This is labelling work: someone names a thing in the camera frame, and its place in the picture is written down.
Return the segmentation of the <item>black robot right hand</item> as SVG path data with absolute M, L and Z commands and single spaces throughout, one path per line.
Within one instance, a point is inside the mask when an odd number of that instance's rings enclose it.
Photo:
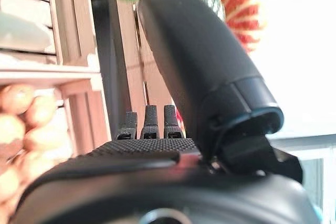
M 145 37 L 186 127 L 122 133 L 38 177 L 13 223 L 319 223 L 297 157 L 272 147 L 284 115 L 234 34 L 202 0 L 139 0 Z

